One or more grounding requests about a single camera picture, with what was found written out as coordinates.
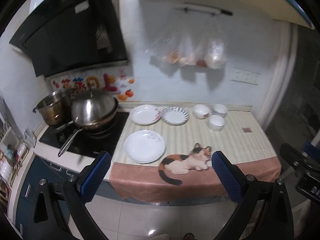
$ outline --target black range hood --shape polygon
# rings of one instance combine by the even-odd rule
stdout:
[[[127,61],[111,0],[44,0],[10,43],[31,58],[36,76]]]

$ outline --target gas stove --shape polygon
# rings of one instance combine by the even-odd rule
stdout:
[[[86,134],[84,131],[81,131],[77,134],[76,138],[72,142],[68,152],[95,158],[101,151],[106,151],[112,157],[128,116],[129,113],[117,112],[114,131],[107,138],[90,138],[88,134]],[[52,133],[53,129],[54,127],[49,126],[49,128],[39,139],[39,142],[60,149],[67,138],[74,132],[75,129],[78,129],[78,127],[72,124],[59,133]]]

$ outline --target plastic bag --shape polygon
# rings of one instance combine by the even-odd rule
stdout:
[[[225,35],[211,17],[203,29],[196,49],[196,64],[213,69],[222,68],[227,61]]]
[[[180,42],[179,24],[171,24],[162,31],[151,44],[149,52],[158,60],[174,64],[178,62],[178,47]]]
[[[196,65],[196,45],[187,15],[188,14],[185,13],[182,19],[181,39],[178,48],[178,58],[181,66]]]

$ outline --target electrical outlet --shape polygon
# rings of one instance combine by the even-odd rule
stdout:
[[[243,76],[243,70],[234,68],[231,74],[231,80],[241,82],[242,76]]]
[[[245,71],[245,70],[235,69],[235,68],[233,69],[233,72],[231,74],[231,80],[252,84],[252,85],[258,85],[259,77],[260,77],[259,73],[253,73],[250,71]]]

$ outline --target calico cat print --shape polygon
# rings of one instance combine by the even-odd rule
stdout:
[[[165,174],[165,170],[171,172],[174,175],[187,174],[189,170],[207,170],[207,161],[211,159],[210,146],[202,148],[199,143],[196,143],[194,149],[188,155],[172,154],[165,157],[158,168],[160,177],[169,184],[179,186],[182,181],[179,179],[169,178]]]

